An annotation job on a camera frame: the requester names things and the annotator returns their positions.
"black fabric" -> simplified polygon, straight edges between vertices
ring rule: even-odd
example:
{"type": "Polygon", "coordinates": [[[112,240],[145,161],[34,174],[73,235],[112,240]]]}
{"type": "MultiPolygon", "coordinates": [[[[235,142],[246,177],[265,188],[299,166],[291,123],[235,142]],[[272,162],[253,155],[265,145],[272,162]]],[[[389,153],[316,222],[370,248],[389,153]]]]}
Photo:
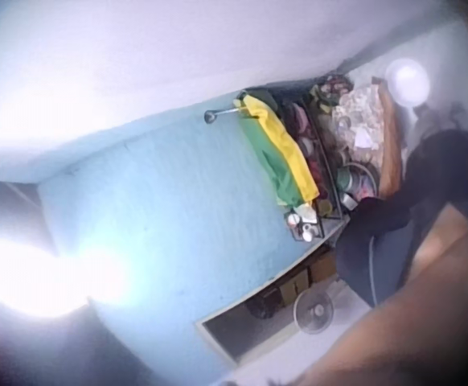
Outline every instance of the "black fabric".
{"type": "Polygon", "coordinates": [[[409,157],[401,189],[387,201],[364,199],[336,244],[339,276],[370,306],[403,284],[414,254],[441,209],[452,203],[468,218],[468,133],[447,130],[425,139],[409,157]]]}

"light blue wall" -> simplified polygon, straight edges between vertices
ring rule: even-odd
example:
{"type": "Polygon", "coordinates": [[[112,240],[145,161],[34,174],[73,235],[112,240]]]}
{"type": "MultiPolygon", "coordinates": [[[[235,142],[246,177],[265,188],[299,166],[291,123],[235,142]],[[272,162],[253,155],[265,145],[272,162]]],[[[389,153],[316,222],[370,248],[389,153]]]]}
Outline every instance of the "light blue wall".
{"type": "Polygon", "coordinates": [[[176,384],[206,384],[227,371],[195,321],[306,249],[289,234],[237,118],[203,122],[205,109],[231,103],[224,96],[174,112],[172,122],[131,123],[125,129],[147,132],[39,185],[62,254],[100,248],[129,273],[122,304],[96,304],[103,323],[176,384]]]}

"green cloth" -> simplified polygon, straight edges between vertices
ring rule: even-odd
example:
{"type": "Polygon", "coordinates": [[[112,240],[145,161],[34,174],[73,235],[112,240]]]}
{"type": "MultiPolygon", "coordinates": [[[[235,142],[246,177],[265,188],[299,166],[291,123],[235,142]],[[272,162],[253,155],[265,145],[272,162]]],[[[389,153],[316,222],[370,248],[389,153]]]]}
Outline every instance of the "green cloth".
{"type": "Polygon", "coordinates": [[[265,168],[277,197],[291,207],[304,203],[291,169],[281,152],[273,145],[256,118],[240,118],[244,135],[250,141],[259,163],[265,168]]]}

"person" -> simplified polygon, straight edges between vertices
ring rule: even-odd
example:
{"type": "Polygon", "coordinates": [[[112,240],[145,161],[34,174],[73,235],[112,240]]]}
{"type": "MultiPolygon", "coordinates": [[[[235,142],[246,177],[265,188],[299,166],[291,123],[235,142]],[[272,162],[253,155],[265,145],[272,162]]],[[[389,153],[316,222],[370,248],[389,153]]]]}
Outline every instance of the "person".
{"type": "Polygon", "coordinates": [[[404,181],[361,201],[335,247],[374,310],[293,385],[447,384],[468,365],[468,132],[417,112],[404,181]]]}

